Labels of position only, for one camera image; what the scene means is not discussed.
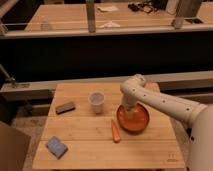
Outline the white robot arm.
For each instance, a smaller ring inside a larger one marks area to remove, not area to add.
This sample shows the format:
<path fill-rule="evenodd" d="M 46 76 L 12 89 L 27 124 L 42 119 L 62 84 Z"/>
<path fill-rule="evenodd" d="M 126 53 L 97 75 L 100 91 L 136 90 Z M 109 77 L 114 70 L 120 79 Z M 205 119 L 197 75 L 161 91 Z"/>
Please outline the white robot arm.
<path fill-rule="evenodd" d="M 142 102 L 185 123 L 191 129 L 188 171 L 213 171 L 213 105 L 183 99 L 145 88 L 146 79 L 136 74 L 120 85 L 127 110 Z"/>

